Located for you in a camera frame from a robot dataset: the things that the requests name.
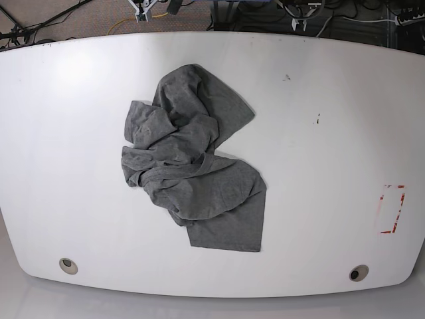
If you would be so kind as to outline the grey T-shirt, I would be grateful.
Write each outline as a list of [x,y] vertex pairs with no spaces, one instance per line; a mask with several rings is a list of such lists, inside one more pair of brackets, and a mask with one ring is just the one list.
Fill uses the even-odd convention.
[[253,119],[249,105],[203,67],[175,69],[159,81],[151,104],[129,107],[126,183],[185,227],[192,246],[259,252],[266,184],[245,161],[215,154]]

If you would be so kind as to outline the red tape rectangle marking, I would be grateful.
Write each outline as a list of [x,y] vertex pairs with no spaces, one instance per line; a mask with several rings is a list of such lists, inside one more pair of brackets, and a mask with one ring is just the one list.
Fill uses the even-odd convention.
[[376,219],[379,234],[392,234],[396,231],[405,196],[405,185],[384,185]]

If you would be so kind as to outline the black tripod stand legs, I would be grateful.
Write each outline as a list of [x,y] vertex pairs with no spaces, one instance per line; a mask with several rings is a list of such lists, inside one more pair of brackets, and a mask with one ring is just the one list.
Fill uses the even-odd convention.
[[56,14],[55,16],[34,25],[24,26],[21,24],[4,6],[1,6],[1,14],[4,15],[13,27],[8,33],[1,33],[1,50],[4,51],[13,47],[34,45],[37,33],[41,29],[52,27],[64,23],[77,9],[91,3],[92,0],[79,1],[77,4],[67,8],[66,10]]

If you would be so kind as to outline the white power strip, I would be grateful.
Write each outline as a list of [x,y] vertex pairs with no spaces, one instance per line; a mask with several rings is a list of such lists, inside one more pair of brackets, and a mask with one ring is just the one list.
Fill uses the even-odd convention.
[[424,22],[424,7],[403,9],[395,20],[398,26],[407,26],[419,22]]

